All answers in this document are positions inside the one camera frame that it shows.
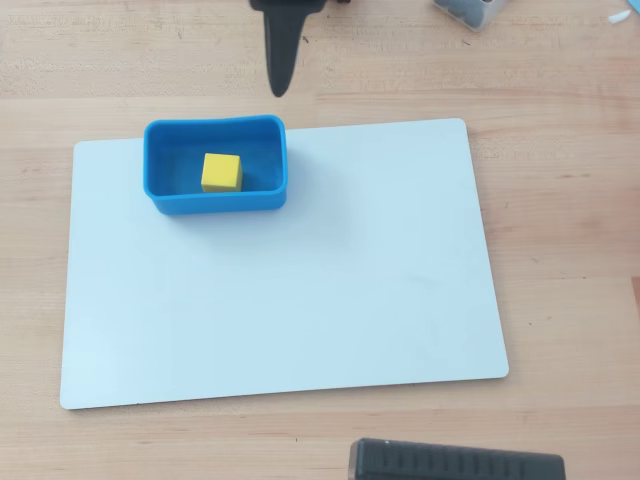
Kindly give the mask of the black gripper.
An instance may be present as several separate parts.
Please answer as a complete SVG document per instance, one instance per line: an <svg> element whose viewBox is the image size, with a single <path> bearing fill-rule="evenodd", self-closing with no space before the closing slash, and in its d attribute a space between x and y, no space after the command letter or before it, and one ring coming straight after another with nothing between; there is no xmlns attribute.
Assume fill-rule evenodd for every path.
<svg viewBox="0 0 640 480"><path fill-rule="evenodd" d="M293 78L298 47L307 13L324 9L326 0L250 0L264 12L266 65L269 84L282 97Z"/></svg>

